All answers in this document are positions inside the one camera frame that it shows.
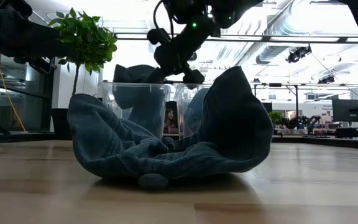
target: plant stem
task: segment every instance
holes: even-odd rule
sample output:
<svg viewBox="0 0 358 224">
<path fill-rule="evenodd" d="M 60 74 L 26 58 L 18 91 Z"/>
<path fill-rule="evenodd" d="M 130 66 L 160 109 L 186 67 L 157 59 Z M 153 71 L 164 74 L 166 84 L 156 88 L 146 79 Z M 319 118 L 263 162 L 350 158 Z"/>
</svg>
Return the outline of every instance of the plant stem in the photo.
<svg viewBox="0 0 358 224">
<path fill-rule="evenodd" d="M 77 82 L 78 82 L 78 74 L 80 73 L 80 66 L 81 64 L 75 64 L 75 78 L 74 78 L 74 86 L 73 86 L 73 93 L 71 95 L 74 95 L 77 90 Z"/>
</svg>

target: transparent container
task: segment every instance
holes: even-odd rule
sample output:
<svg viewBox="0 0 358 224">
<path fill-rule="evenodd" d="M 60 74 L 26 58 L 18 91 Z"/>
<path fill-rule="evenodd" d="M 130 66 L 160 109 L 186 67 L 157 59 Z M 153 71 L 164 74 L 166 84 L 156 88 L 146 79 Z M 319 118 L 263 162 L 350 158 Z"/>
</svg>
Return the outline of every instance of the transparent container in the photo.
<svg viewBox="0 0 358 224">
<path fill-rule="evenodd" d="M 181 138 L 194 134 L 201 121 L 204 97 L 212 84 L 196 85 L 189 89 L 186 85 L 178 85 L 175 101 L 178 105 L 178 127 Z"/>
<path fill-rule="evenodd" d="M 119 118 L 136 123 L 162 138 L 165 102 L 169 101 L 170 87 L 146 83 L 99 83 L 103 103 Z"/>
</svg>

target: wooden table surface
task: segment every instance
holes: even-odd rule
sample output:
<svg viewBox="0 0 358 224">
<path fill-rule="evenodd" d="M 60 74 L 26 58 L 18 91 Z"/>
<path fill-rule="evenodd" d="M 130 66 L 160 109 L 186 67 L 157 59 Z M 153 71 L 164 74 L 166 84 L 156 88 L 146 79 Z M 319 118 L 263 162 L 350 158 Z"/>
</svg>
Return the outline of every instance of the wooden table surface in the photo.
<svg viewBox="0 0 358 224">
<path fill-rule="evenodd" d="M 147 192 L 104 182 L 71 142 L 0 144 L 0 224 L 358 223 L 358 149 L 273 144 L 245 174 Z"/>
</svg>

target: window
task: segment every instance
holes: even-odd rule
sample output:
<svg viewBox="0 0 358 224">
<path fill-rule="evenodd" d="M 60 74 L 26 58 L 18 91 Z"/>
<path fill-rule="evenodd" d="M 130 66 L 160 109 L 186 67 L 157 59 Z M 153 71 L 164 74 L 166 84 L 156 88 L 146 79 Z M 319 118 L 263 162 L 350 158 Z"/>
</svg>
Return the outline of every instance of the window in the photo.
<svg viewBox="0 0 358 224">
<path fill-rule="evenodd" d="M 12 58 L 1 56 L 1 70 L 8 88 L 36 95 L 44 95 L 46 75 L 34 70 L 28 63 L 15 63 Z"/>
<path fill-rule="evenodd" d="M 28 63 L 15 63 L 0 55 L 0 66 L 11 101 L 26 131 L 50 131 L 54 69 L 47 74 Z M 9 131 L 23 131 L 12 109 L 0 76 L 0 125 Z"/>
<path fill-rule="evenodd" d="M 8 92 L 26 131 L 43 130 L 45 100 L 14 91 Z M 0 125 L 10 131 L 23 131 L 3 88 L 0 88 Z"/>
</svg>

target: photo on container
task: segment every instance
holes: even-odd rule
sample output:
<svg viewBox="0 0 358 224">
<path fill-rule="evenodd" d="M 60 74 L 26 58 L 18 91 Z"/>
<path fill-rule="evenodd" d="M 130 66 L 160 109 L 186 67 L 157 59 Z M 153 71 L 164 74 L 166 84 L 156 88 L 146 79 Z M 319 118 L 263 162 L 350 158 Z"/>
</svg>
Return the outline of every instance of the photo on container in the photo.
<svg viewBox="0 0 358 224">
<path fill-rule="evenodd" d="M 165 104 L 164 134 L 178 134 L 178 107 L 175 101 Z"/>
</svg>

